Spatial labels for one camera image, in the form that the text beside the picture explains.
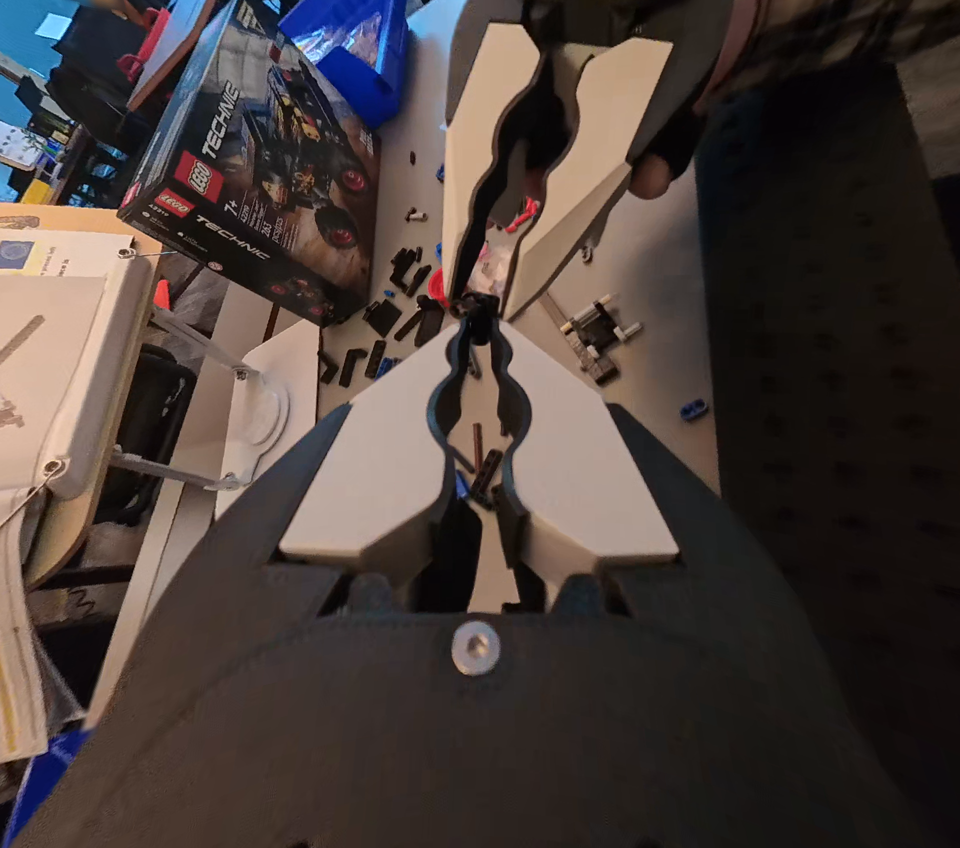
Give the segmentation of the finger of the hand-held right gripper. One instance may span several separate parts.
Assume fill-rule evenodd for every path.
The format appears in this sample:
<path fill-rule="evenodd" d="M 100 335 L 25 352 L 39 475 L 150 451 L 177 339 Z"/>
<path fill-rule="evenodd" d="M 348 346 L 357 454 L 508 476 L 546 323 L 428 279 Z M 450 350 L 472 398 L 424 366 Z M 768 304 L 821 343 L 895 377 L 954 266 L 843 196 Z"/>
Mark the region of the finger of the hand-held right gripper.
<path fill-rule="evenodd" d="M 545 175 L 536 220 L 513 251 L 501 319 L 518 318 L 552 284 L 626 190 L 629 151 L 673 49 L 629 38 L 585 60 L 570 145 Z"/>
<path fill-rule="evenodd" d="M 520 24 L 490 24 L 447 127 L 440 267 L 453 311 L 472 306 L 468 282 L 488 223 L 504 228 L 524 206 L 526 99 L 541 66 L 541 51 Z"/>

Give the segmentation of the blue plastic object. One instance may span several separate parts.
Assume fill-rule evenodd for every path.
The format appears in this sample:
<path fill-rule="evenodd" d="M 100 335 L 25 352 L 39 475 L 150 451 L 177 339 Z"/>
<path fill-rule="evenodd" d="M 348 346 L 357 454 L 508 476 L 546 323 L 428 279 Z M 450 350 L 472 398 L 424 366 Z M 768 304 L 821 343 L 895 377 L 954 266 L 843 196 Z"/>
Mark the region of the blue plastic object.
<path fill-rule="evenodd" d="M 300 0 L 279 27 L 370 128 L 399 111 L 407 0 Z"/>

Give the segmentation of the black dotted mat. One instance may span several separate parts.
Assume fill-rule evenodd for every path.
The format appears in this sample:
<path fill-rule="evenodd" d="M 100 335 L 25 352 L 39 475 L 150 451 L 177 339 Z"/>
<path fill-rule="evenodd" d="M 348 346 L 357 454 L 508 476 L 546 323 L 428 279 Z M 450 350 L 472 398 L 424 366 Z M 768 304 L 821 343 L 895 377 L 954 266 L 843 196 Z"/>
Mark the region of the black dotted mat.
<path fill-rule="evenodd" d="M 958 268 L 896 70 L 722 104 L 694 174 L 722 495 L 958 846 Z"/>

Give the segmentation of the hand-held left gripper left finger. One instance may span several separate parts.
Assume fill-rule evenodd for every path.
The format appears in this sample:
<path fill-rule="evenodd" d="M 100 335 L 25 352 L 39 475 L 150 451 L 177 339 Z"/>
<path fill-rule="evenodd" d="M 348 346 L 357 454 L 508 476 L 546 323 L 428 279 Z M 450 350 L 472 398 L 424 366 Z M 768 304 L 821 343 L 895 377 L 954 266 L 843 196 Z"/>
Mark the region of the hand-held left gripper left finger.
<path fill-rule="evenodd" d="M 414 610 L 465 612 L 481 519 L 458 493 L 449 436 L 431 405 L 452 372 L 450 326 L 347 405 L 288 527 L 291 559 L 380 575 Z"/>

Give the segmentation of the instruction booklet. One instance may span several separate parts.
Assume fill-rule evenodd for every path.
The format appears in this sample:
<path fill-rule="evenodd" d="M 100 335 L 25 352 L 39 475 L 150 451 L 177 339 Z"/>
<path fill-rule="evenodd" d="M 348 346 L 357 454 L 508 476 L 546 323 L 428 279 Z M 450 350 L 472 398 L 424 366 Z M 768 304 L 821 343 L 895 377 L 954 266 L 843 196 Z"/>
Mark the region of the instruction booklet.
<path fill-rule="evenodd" d="M 162 244 L 108 209 L 14 208 L 2 229 L 1 752 L 50 737 L 26 603 L 28 560 L 49 506 L 84 503 L 90 525 L 150 317 Z"/>

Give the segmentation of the small black axle connector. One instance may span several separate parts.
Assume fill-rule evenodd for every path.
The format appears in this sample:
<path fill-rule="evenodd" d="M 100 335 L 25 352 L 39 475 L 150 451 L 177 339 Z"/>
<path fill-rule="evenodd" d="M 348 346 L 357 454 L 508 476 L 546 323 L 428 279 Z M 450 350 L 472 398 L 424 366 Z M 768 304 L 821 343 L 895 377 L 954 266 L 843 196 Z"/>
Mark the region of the small black axle connector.
<path fill-rule="evenodd" d="M 466 370 L 471 351 L 491 345 L 498 332 L 500 309 L 501 299 L 495 294 L 469 292 L 463 297 L 459 327 L 447 351 L 453 369 Z"/>

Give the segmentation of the black toy set box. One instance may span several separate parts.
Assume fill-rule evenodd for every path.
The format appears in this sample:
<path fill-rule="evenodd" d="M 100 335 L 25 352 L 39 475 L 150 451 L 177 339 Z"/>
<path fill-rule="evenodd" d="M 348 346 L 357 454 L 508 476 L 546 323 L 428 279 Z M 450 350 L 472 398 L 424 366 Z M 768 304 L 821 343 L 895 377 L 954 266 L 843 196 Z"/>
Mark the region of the black toy set box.
<path fill-rule="evenodd" d="M 371 296 L 381 141 L 268 9 L 231 0 L 186 64 L 118 218 L 323 328 Z"/>

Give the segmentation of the grey desk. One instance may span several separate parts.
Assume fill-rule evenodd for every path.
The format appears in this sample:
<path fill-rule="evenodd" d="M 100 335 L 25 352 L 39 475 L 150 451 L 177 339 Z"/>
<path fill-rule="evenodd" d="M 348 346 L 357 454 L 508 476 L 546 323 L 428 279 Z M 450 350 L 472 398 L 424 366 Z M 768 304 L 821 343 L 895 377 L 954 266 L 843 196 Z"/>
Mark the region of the grey desk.
<path fill-rule="evenodd" d="M 410 18 L 408 75 L 397 117 L 379 131 L 382 141 L 371 286 L 386 287 L 390 257 L 420 244 L 424 261 L 436 261 L 441 238 L 443 186 L 436 171 L 443 161 L 446 81 L 452 32 L 466 0 L 432 0 Z M 428 213 L 425 223 L 405 223 L 412 208 Z M 260 352 L 269 367 L 290 379 L 291 415 L 282 436 L 258 473 L 289 450 L 326 413 L 365 390 L 369 379 L 354 373 L 353 384 L 318 385 L 320 342 L 342 362 L 345 353 L 367 345 L 373 332 L 359 315 L 320 333 L 295 315 L 274 317 L 270 302 L 226 284 L 212 339 L 228 353 Z M 643 202 L 626 195 L 612 210 L 590 264 L 570 262 L 550 295 L 565 315 L 617 293 L 618 312 L 644 329 L 614 354 L 620 376 L 602 390 L 646 426 L 710 489 L 719 492 L 712 416 L 684 422 L 679 409 L 702 398 L 714 400 L 707 332 L 706 292 L 699 237 L 697 193 L 690 168 L 666 194 Z M 131 579 L 93 691 L 84 726 L 107 709 L 140 628 L 177 570 L 226 509 L 228 493 L 215 495 L 166 480 L 146 527 Z"/>

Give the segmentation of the pile of black and blue bricks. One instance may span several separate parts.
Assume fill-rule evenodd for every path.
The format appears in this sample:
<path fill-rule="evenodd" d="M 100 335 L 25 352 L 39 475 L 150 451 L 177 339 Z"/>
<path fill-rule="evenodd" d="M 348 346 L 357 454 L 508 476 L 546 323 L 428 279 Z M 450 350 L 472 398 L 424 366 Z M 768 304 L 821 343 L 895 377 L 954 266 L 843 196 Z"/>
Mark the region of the pile of black and blue bricks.
<path fill-rule="evenodd" d="M 358 362 L 367 358 L 365 376 L 374 381 L 387 373 L 388 369 L 399 364 L 394 356 L 385 356 L 387 339 L 402 341 L 415 333 L 414 346 L 421 347 L 438 335 L 447 312 L 445 304 L 435 301 L 429 294 L 419 293 L 427 278 L 432 275 L 431 264 L 423 264 L 424 249 L 404 247 L 399 249 L 390 260 L 390 283 L 392 289 L 385 289 L 383 297 L 369 303 L 364 309 L 362 321 L 377 335 L 377 340 L 368 349 L 365 345 L 349 349 L 343 356 L 339 385 L 348 388 L 352 384 L 354 370 Z M 399 328 L 395 328 L 402 316 L 394 299 L 397 296 L 414 298 L 415 309 L 411 316 Z M 469 461 L 457 448 L 452 449 L 456 461 L 462 465 L 457 471 L 457 496 L 471 496 L 481 506 L 493 507 L 490 484 L 499 465 L 501 454 L 495 449 L 486 453 L 482 470 L 477 472 L 474 460 Z"/>

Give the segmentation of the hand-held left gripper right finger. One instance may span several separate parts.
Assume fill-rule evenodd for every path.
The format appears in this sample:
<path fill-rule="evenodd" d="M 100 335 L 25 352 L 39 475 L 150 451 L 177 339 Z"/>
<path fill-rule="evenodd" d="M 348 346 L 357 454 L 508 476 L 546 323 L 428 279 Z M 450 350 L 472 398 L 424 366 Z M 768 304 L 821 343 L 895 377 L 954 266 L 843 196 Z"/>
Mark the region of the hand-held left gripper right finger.
<path fill-rule="evenodd" d="M 490 364 L 510 441 L 496 517 L 519 603 L 542 611 L 570 578 L 674 562 L 678 542 L 606 401 L 503 322 Z"/>

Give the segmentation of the blue storage bin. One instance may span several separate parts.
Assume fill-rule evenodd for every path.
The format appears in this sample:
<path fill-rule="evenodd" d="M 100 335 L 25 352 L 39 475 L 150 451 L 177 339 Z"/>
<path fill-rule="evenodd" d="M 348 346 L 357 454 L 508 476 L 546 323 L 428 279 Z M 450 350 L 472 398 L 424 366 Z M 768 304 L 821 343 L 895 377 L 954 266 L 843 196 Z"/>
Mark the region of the blue storage bin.
<path fill-rule="evenodd" d="M 3 829 L 2 847 L 12 846 L 23 827 L 54 791 L 73 764 L 91 731 L 74 729 L 50 740 L 45 753 L 29 760 Z"/>

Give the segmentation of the person's right hand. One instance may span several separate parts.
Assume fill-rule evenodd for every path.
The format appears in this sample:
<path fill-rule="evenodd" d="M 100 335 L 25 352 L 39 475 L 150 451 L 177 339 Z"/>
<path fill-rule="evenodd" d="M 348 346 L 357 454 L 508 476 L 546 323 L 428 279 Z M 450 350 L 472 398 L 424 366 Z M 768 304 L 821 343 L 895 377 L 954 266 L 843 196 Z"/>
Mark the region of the person's right hand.
<path fill-rule="evenodd" d="M 668 191 L 673 180 L 669 163 L 657 154 L 647 154 L 631 172 L 629 192 L 638 199 L 654 201 Z"/>

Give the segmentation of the black beam frame assembly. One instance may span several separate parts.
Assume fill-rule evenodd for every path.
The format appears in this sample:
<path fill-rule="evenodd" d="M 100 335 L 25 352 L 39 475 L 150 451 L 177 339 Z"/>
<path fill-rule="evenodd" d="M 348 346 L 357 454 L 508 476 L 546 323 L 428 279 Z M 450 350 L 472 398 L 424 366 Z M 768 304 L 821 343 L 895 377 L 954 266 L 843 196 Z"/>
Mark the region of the black beam frame assembly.
<path fill-rule="evenodd" d="M 642 322 L 623 325 L 618 321 L 618 299 L 618 293 L 605 294 L 572 316 L 567 316 L 548 292 L 538 300 L 575 355 L 582 374 L 601 388 L 620 375 L 611 350 L 644 330 Z"/>

